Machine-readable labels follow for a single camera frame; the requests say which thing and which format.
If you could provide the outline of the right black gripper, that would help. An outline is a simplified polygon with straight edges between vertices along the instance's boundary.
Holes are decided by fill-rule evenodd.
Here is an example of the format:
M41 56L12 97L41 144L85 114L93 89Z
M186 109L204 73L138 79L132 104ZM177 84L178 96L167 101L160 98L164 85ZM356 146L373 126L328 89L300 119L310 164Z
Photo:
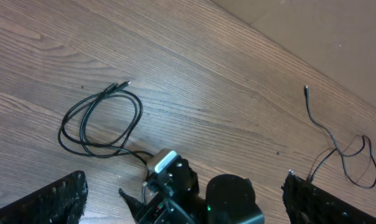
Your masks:
M199 181L188 160L178 155L146 186L156 194L147 205L118 190L136 223L200 223Z

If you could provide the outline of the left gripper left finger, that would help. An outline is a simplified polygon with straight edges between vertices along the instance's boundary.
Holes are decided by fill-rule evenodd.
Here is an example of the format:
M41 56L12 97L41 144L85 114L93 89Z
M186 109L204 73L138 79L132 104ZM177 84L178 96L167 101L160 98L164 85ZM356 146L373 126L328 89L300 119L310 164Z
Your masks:
M0 208L0 224L78 223L87 198L87 178L77 170Z

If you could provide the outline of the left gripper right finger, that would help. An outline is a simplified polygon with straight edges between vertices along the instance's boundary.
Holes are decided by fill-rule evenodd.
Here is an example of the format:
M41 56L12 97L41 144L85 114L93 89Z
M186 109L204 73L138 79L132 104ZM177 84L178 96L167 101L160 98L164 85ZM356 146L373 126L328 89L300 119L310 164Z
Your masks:
M283 203L290 222L308 224L376 224L376 218L289 171Z

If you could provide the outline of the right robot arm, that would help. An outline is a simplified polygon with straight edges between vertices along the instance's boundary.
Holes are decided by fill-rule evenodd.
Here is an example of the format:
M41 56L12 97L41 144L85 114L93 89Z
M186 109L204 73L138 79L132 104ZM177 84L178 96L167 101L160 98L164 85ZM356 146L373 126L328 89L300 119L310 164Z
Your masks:
M155 193L149 203L119 191L136 223L264 223L249 179L222 174L207 184L205 198L199 197L199 180L188 160L175 151L163 151L148 163L143 186Z

